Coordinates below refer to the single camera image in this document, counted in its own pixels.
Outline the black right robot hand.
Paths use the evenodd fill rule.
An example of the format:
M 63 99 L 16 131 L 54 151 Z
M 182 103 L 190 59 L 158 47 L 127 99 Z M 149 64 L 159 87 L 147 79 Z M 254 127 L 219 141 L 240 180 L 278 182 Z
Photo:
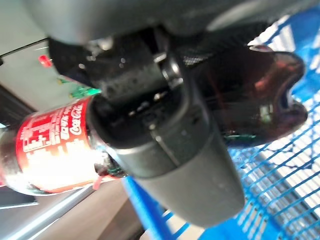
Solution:
M 162 206 L 208 228 L 242 210 L 229 147 L 307 120 L 295 53 L 249 42 L 317 0 L 27 0 L 59 74 L 101 90 L 89 130 Z

